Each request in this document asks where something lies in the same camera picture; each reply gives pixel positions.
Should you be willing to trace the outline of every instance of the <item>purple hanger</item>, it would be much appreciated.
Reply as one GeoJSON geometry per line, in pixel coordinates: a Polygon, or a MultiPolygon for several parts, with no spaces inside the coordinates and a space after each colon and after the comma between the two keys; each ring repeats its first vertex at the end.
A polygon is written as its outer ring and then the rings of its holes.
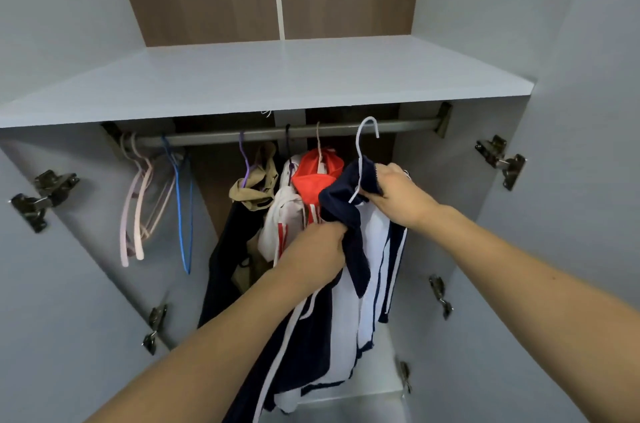
{"type": "Polygon", "coordinates": [[[249,179],[249,172],[251,171],[251,167],[249,166],[249,159],[246,158],[246,153],[242,148],[242,142],[244,140],[244,131],[240,131],[240,153],[244,158],[244,165],[246,165],[246,174],[244,174],[244,179],[242,181],[242,188],[246,185],[246,181],[249,179]]]}

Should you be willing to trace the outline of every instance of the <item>open wardrobe door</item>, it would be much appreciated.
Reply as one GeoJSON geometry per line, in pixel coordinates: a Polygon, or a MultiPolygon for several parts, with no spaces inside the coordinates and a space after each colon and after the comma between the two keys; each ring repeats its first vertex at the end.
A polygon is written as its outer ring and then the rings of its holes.
{"type": "MultiPolygon", "coordinates": [[[[573,0],[507,145],[505,158],[521,154],[527,163],[511,192],[497,172],[477,219],[636,309],[639,15],[640,0],[573,0]]],[[[424,281],[402,282],[394,314],[422,315],[411,327],[390,321],[411,368],[413,421],[586,421],[459,269],[447,280],[447,320],[424,281]]]]}
{"type": "Polygon", "coordinates": [[[40,196],[1,151],[0,190],[2,419],[84,421],[166,348],[50,209],[39,233],[20,216],[40,196]]]}

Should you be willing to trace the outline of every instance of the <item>shelf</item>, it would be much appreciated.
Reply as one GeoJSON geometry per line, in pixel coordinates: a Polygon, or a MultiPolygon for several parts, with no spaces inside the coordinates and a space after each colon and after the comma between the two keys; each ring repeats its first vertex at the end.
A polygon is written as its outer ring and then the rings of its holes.
{"type": "Polygon", "coordinates": [[[0,106],[0,127],[530,95],[410,35],[154,47],[0,106]]]}
{"type": "Polygon", "coordinates": [[[301,403],[402,393],[402,380],[396,369],[396,352],[387,325],[376,325],[374,342],[373,349],[365,352],[358,361],[351,379],[340,386],[311,391],[302,398],[301,403]]]}

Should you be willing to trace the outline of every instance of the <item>clothes rail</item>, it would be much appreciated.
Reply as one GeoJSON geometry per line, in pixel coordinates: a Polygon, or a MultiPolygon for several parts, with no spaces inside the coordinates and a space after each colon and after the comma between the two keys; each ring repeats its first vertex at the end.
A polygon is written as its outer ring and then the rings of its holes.
{"type": "MultiPolygon", "coordinates": [[[[405,131],[417,131],[420,129],[441,129],[444,118],[438,116],[429,119],[414,120],[380,120],[378,121],[378,131],[380,133],[404,133],[405,131]]],[[[320,124],[318,133],[320,136],[350,136],[355,135],[358,131],[360,122],[354,123],[335,123],[320,124]]],[[[362,133],[374,133],[372,125],[367,125],[362,129],[362,133]]],[[[167,135],[171,146],[195,146],[195,145],[213,145],[222,143],[237,143],[240,136],[239,129],[227,131],[208,131],[205,133],[179,133],[175,135],[167,135]]],[[[289,138],[312,138],[316,136],[316,125],[308,124],[305,126],[291,126],[289,128],[289,138]]],[[[258,142],[268,140],[284,140],[284,127],[263,127],[257,129],[245,129],[245,142],[258,142]]],[[[138,136],[136,137],[138,146],[143,147],[162,147],[161,136],[138,136]]]]}

